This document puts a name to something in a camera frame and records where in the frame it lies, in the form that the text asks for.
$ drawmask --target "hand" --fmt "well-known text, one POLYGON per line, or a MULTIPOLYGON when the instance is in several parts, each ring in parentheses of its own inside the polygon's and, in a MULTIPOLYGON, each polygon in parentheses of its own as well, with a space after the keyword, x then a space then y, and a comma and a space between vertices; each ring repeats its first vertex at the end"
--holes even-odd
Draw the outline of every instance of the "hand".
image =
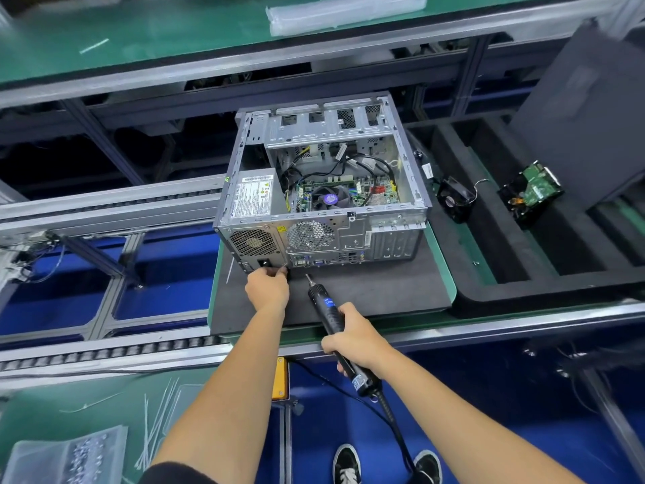
POLYGON ((246 295, 256 311, 266 307, 284 310, 289 301, 286 267, 258 268, 246 277, 246 295))
MULTIPOLYGON (((395 350, 375 330, 374 326, 360 315, 354 304, 346 302, 339 307, 339 311, 345 315, 345 331, 325 336, 322 341, 322 349, 325 353, 339 352, 347 360, 369 368, 377 377, 382 378, 380 366, 384 361, 383 358, 395 350)), ((343 372, 340 363, 338 371, 343 372)))

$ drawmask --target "loose cooling fan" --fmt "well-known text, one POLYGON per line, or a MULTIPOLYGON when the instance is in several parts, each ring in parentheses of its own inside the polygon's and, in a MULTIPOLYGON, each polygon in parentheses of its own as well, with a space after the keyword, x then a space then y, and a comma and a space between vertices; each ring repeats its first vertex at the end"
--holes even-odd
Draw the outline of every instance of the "loose cooling fan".
POLYGON ((351 197, 347 187, 320 186, 311 193, 314 210, 343 209, 350 205, 351 197))

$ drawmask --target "sneaker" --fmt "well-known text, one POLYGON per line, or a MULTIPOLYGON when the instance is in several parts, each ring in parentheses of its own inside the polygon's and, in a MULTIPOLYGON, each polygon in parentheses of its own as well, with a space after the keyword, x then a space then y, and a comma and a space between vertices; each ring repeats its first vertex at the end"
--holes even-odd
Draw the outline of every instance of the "sneaker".
POLYGON ((427 478, 429 484, 441 484, 441 463, 436 453, 430 450, 420 451, 414 460, 414 469, 420 477, 427 478))
POLYGON ((341 445, 334 456, 334 484, 360 484, 360 460, 349 443, 341 445))

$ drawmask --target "yellow pedal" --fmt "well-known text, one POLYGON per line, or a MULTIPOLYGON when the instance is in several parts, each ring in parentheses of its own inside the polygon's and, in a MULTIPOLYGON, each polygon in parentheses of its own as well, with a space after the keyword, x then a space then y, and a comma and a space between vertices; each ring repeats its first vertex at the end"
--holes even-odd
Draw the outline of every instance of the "yellow pedal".
POLYGON ((275 366, 275 379, 273 379, 272 401, 289 399, 289 368, 285 357, 278 357, 275 366))

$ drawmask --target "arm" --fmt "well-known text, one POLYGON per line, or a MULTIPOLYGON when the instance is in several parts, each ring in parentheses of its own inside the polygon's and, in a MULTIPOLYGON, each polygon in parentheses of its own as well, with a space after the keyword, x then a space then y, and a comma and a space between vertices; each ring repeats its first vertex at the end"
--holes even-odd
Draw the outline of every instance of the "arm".
POLYGON ((393 349, 353 304, 340 310, 345 331, 323 339, 325 352, 338 351, 389 382, 461 484, 582 484, 393 349))
POLYGON ((289 300, 286 270, 248 276, 246 293, 256 314, 175 423, 153 464, 186 464, 218 484, 252 484, 271 410, 280 332, 289 300))

